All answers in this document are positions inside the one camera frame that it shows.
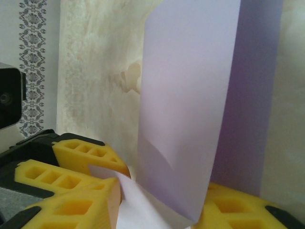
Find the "patterned wallpaper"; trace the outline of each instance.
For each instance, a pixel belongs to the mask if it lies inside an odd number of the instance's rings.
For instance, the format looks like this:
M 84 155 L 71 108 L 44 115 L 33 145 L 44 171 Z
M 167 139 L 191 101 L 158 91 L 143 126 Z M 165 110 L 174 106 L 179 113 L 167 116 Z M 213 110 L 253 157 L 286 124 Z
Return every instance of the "patterned wallpaper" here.
M 45 96 L 46 0 L 24 0 L 19 4 L 19 68 L 26 73 L 27 100 L 23 102 L 20 131 L 29 137 L 43 129 Z

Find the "yellow foam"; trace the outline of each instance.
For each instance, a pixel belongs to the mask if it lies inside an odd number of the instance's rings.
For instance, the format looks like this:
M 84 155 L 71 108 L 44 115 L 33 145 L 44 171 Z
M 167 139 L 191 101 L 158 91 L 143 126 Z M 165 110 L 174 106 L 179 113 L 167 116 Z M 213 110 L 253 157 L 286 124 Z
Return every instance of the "yellow foam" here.
M 88 165 L 95 165 L 130 177 L 128 167 L 110 145 L 99 146 L 79 139 L 71 139 L 54 143 L 53 151 L 62 168 L 91 175 Z
M 90 184 L 107 186 L 112 183 L 108 179 L 98 179 L 35 160 L 19 163 L 15 169 L 15 181 L 45 189 L 54 192 L 54 194 L 72 191 Z
M 117 178 L 106 180 L 28 206 L 42 209 L 22 229 L 115 229 L 120 185 Z
M 286 229 L 265 206 L 274 204 L 211 183 L 199 222 L 192 229 Z

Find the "camera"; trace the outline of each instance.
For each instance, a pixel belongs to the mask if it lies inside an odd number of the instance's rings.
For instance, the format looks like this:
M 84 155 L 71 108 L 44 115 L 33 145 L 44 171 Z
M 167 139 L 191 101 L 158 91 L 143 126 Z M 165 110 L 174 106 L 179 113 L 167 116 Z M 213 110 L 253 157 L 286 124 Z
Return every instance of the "camera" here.
M 0 130 L 16 124 L 22 116 L 25 100 L 25 73 L 0 63 Z

